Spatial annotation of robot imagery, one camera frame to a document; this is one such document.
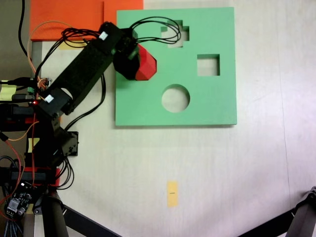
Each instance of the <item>white label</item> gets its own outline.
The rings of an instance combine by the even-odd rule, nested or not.
[[[105,40],[105,39],[107,38],[107,36],[108,36],[107,33],[102,32],[102,33],[100,34],[99,38],[100,38],[101,40]]]

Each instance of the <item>circular hole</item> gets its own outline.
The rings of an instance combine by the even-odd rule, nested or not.
[[[184,111],[190,102],[190,94],[188,90],[181,85],[168,86],[162,95],[163,107],[172,112],[178,113]]]

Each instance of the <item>yellow sticky note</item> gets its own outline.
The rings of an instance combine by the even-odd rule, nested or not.
[[[173,207],[178,205],[178,182],[168,181],[167,183],[167,200],[168,207]]]
[[[2,84],[1,91],[0,91],[0,100],[12,101],[12,95],[15,94],[15,91],[16,91],[16,85]]]
[[[39,138],[38,137],[35,137],[34,138],[34,146],[36,145],[37,142],[39,142]],[[28,149],[28,153],[31,153],[32,152],[32,139],[29,138],[29,149]]]
[[[87,44],[86,43],[79,43],[79,42],[82,42],[82,41],[74,41],[74,42],[77,42],[77,43],[71,43],[71,42],[67,42],[67,44],[71,45],[71,46],[74,46],[74,47],[83,47],[83,46],[86,46]],[[83,49],[83,48],[73,48],[73,47],[70,47],[69,45],[67,45],[65,42],[63,42],[59,47],[58,49],[60,50],[70,50],[70,49]]]
[[[26,211],[26,214],[33,214],[33,204],[30,204],[27,211]]]

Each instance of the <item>red block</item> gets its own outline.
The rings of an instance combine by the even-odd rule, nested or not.
[[[140,67],[136,73],[136,80],[149,80],[157,72],[156,59],[140,44]]]

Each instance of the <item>circuit board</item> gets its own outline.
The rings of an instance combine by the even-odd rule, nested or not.
[[[6,207],[6,215],[11,219],[21,219],[32,200],[32,185],[22,182]]]

